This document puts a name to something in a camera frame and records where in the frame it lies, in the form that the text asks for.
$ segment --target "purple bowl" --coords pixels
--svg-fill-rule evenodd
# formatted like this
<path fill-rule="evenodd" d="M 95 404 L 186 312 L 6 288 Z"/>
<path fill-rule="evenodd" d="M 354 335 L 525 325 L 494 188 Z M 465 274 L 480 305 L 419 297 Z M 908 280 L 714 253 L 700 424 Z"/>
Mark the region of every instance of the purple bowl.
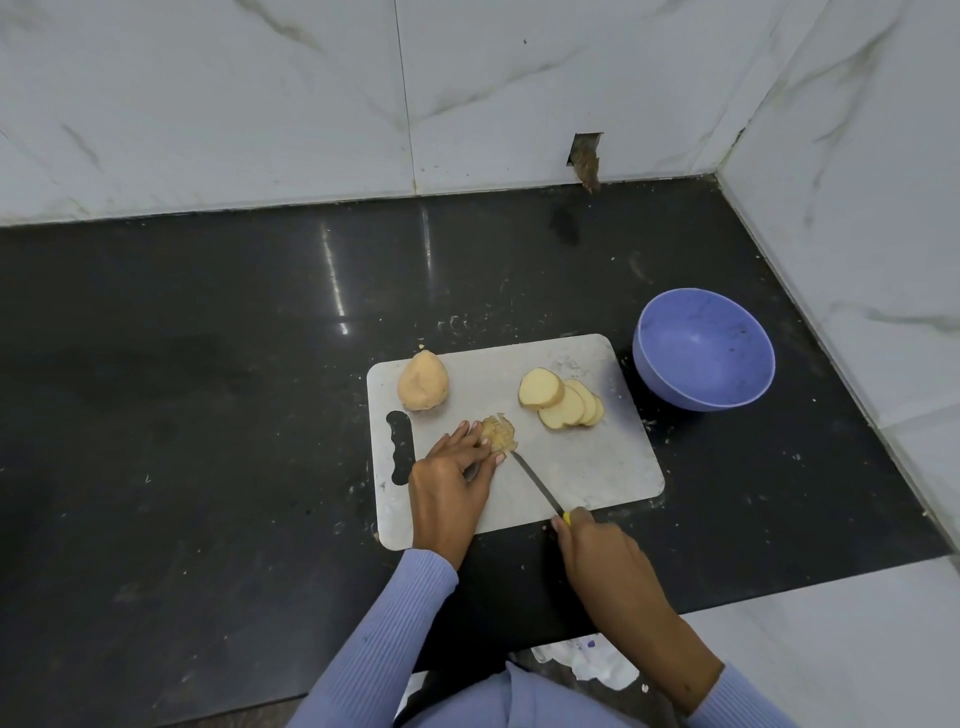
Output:
<path fill-rule="evenodd" d="M 776 369 L 774 348 L 738 303 L 701 288 L 675 288 L 649 302 L 634 333 L 634 364 L 671 404 L 716 412 L 756 400 Z"/>

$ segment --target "white cutting board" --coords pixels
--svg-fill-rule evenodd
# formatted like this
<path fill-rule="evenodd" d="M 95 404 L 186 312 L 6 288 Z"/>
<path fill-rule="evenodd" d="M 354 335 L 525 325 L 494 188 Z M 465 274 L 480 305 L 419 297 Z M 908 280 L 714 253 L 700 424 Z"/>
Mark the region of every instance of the white cutting board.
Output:
<path fill-rule="evenodd" d="M 503 412 L 516 428 L 517 451 L 560 505 L 588 510 L 658 496 L 663 472 L 606 336 L 587 334 L 442 354 L 450 375 L 446 401 L 425 412 L 408 412 L 414 451 L 422 458 L 462 420 Z M 396 382 L 409 359 L 374 364 L 367 372 L 373 487 L 380 543 L 393 550 L 413 543 L 410 497 L 395 485 L 394 443 L 387 415 L 404 411 Z M 520 406 L 516 390 L 535 367 L 562 379 L 580 379 L 603 400 L 607 413 L 594 427 L 549 430 L 536 412 Z M 497 469 L 477 533 L 545 521 L 553 509 L 511 457 Z"/>

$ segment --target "peeled potato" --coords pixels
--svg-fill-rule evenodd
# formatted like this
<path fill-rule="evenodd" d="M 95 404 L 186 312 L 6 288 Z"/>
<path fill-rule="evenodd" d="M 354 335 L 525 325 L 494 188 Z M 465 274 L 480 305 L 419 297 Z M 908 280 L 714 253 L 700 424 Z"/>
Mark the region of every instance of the peeled potato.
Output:
<path fill-rule="evenodd" d="M 564 385 L 564 398 L 552 407 L 546 407 L 537 414 L 540 421 L 550 429 L 562 429 L 576 425 L 584 416 L 584 398 L 568 385 Z"/>
<path fill-rule="evenodd" d="M 409 410 L 430 409 L 450 393 L 450 377 L 440 358 L 424 349 L 407 364 L 396 384 L 396 394 Z"/>
<path fill-rule="evenodd" d="M 497 412 L 496 417 L 485 417 L 482 425 L 480 437 L 490 440 L 490 452 L 513 452 L 516 449 L 514 424 L 504 417 L 503 412 Z"/>
<path fill-rule="evenodd" d="M 584 401 L 584 414 L 580 417 L 577 425 L 585 425 L 588 420 L 593 419 L 597 413 L 597 398 L 590 390 L 584 386 L 582 381 L 577 379 L 564 379 L 564 384 L 571 387 Z"/>
<path fill-rule="evenodd" d="M 606 410 L 603 407 L 603 400 L 601 400 L 596 395 L 593 395 L 593 398 L 596 400 L 597 410 L 594 413 L 592 418 L 584 422 L 584 425 L 586 425 L 587 427 L 593 427 L 594 425 L 596 425 L 598 422 L 600 422 L 603 419 L 603 416 L 606 413 Z"/>
<path fill-rule="evenodd" d="M 549 369 L 538 367 L 523 375 L 517 398 L 531 409 L 552 407 L 564 398 L 564 383 Z"/>

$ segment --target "black countertop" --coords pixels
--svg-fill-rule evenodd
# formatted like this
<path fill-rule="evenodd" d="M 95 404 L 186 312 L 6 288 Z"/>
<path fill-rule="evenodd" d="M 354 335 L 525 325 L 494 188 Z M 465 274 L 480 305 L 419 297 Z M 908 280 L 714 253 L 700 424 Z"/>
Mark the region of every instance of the black countertop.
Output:
<path fill-rule="evenodd" d="M 680 286 L 766 327 L 758 402 L 686 413 L 639 381 L 640 310 Z M 682 612 L 948 553 L 711 180 L 0 231 L 0 305 L 5 725 L 306 692 L 399 558 L 373 537 L 366 372 L 419 341 L 611 340 L 666 489 L 597 516 Z M 420 666 L 590 630 L 549 530 L 508 528 Z"/>

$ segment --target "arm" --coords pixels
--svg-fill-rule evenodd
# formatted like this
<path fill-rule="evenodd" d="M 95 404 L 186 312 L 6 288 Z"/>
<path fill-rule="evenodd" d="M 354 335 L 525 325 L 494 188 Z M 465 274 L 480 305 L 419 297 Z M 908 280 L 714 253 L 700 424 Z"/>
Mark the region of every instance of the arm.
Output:
<path fill-rule="evenodd" d="M 386 589 L 300 703 L 288 728 L 389 726 L 430 625 L 457 586 L 502 454 L 480 442 L 480 423 L 444 435 L 410 471 L 414 547 Z M 464 470 L 479 464 L 470 482 Z"/>
<path fill-rule="evenodd" d="M 613 523 L 577 508 L 554 518 L 570 586 L 597 629 L 648 675 L 694 728 L 792 726 L 673 610 L 650 560 Z"/>
<path fill-rule="evenodd" d="M 456 586 L 443 557 L 406 551 L 288 728 L 390 725 L 433 618 Z"/>

